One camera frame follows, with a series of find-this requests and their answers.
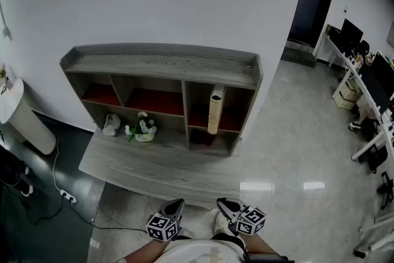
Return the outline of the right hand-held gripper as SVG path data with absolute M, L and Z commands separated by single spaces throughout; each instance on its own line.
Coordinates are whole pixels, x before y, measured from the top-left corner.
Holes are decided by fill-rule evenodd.
M 234 198 L 218 198 L 216 203 L 234 235 L 243 233 L 253 236 L 265 225 L 267 215 L 259 208 L 247 206 Z

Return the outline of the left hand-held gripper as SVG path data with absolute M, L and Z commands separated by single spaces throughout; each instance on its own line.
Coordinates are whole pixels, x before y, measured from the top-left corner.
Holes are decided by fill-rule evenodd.
M 172 241 L 181 231 L 180 221 L 184 199 L 168 201 L 149 217 L 146 223 L 148 235 L 158 241 Z

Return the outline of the beige book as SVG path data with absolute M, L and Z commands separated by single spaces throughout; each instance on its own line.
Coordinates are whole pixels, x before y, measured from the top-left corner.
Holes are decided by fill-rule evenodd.
M 209 100 L 209 120 L 207 125 L 207 132 L 211 135 L 216 135 L 219 129 L 225 91 L 225 86 L 215 85 L 211 92 Z

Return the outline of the grey wooden shelf unit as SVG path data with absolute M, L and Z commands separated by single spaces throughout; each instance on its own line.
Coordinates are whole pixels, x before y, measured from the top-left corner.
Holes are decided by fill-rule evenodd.
M 263 80 L 257 54 L 186 44 L 76 46 L 60 67 L 99 130 L 107 114 L 131 126 L 144 111 L 155 121 L 157 140 L 214 156 L 234 153 Z M 211 135 L 215 85 L 226 91 L 218 132 Z

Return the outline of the person's left forearm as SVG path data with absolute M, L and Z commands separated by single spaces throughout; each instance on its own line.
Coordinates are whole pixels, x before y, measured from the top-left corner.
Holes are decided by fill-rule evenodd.
M 152 240 L 138 250 L 126 255 L 117 263 L 154 263 L 169 245 L 169 241 Z

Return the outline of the long white office desk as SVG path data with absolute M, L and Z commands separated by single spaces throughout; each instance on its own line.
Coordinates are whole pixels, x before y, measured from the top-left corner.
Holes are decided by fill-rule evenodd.
M 370 95 L 366 85 L 364 84 L 361 76 L 357 72 L 357 66 L 350 60 L 348 59 L 341 51 L 337 48 L 337 46 L 331 41 L 329 36 L 323 32 L 320 35 L 320 38 L 318 40 L 318 43 L 315 46 L 314 52 L 318 53 L 324 46 L 324 44 L 328 43 L 330 45 L 330 48 L 332 50 L 331 57 L 329 59 L 329 67 L 331 67 L 332 63 L 334 62 L 336 57 L 339 57 L 342 59 L 342 61 L 346 64 L 348 70 L 343 78 L 343 80 L 340 82 L 339 86 L 337 89 L 333 92 L 332 94 L 332 99 L 335 99 L 350 75 L 353 75 L 355 78 L 355 81 L 358 83 L 361 91 L 363 92 L 363 95 L 366 96 L 367 102 L 369 106 L 372 108 L 378 123 L 380 124 L 380 131 L 378 134 L 371 140 L 369 141 L 362 149 L 358 150 L 354 155 L 352 155 L 352 160 L 355 161 L 357 160 L 363 153 L 367 151 L 367 149 L 371 148 L 372 145 L 376 144 L 378 140 L 381 138 L 384 138 L 385 141 L 385 147 L 388 152 L 388 156 L 394 160 L 394 146 L 392 145 L 392 133 L 388 130 L 389 125 L 386 124 L 384 121 L 382 121 L 382 114 L 380 113 L 380 107 L 376 105 L 375 101 L 373 100 L 372 96 Z

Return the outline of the person's black shorts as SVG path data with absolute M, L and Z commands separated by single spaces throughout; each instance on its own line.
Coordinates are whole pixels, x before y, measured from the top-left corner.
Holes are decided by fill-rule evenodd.
M 193 238 L 187 237 L 187 236 L 184 236 L 184 235 L 177 235 L 176 238 L 175 238 L 175 241 L 178 241 L 178 240 L 192 240 L 192 239 Z M 245 248 L 245 245 L 241 241 L 240 238 L 228 235 L 226 233 L 217 233 L 211 238 L 211 240 L 228 241 L 228 242 L 232 242 L 232 243 L 238 245 L 240 248 L 243 248 L 243 249 Z

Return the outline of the person's white t-shirt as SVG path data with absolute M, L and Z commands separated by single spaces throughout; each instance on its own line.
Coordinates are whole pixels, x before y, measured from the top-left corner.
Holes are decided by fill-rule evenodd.
M 244 251 L 230 241 L 177 240 L 155 263 L 245 263 Z

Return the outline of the white flowers in pot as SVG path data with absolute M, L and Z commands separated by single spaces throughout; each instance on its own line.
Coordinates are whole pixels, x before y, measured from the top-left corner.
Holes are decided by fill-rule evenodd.
M 137 114 L 137 122 L 130 126 L 125 125 L 125 134 L 128 137 L 128 141 L 136 142 L 150 142 L 155 138 L 157 127 L 155 121 L 148 116 L 144 111 L 140 111 Z

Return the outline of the white tissue packet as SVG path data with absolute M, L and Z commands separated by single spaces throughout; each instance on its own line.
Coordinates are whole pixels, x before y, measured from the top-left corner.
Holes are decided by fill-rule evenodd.
M 102 129 L 105 136 L 115 136 L 118 133 L 121 120 L 116 114 L 107 114 L 105 124 Z

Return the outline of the white power strip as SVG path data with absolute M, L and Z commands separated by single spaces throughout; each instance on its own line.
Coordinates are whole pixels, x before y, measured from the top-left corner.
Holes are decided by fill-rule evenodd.
M 78 200 L 76 199 L 75 196 L 69 194 L 68 192 L 66 192 L 64 190 L 61 190 L 60 194 L 61 194 L 62 197 L 66 198 L 70 203 L 74 203 L 75 204 L 75 203 L 78 202 Z

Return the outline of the black bag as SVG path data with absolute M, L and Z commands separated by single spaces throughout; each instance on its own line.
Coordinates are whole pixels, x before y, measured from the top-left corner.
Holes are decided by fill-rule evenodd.
M 377 172 L 377 168 L 386 161 L 388 153 L 385 146 L 377 148 L 376 145 L 372 145 L 367 151 L 367 162 L 372 173 Z

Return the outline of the stacked cardboard boxes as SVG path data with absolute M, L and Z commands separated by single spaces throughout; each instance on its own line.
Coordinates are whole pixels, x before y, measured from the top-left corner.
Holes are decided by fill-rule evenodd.
M 339 93 L 334 97 L 334 101 L 339 108 L 351 110 L 362 96 L 362 91 L 346 82 Z

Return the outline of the white round side table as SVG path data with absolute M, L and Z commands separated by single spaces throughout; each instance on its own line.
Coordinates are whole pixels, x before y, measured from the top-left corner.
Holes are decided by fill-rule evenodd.
M 0 123 L 10 123 L 19 134 L 44 155 L 50 155 L 56 148 L 57 138 L 35 115 L 24 98 L 24 82 L 16 78 L 11 89 L 1 93 Z

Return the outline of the small potted plant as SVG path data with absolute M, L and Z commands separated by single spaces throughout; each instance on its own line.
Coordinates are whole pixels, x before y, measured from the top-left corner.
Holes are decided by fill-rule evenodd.
M 0 83 L 2 83 L 2 86 L 0 88 L 0 94 L 5 93 L 5 91 L 8 89 L 12 89 L 12 86 L 14 84 L 14 74 L 12 70 L 6 66 L 5 63 L 0 64 Z

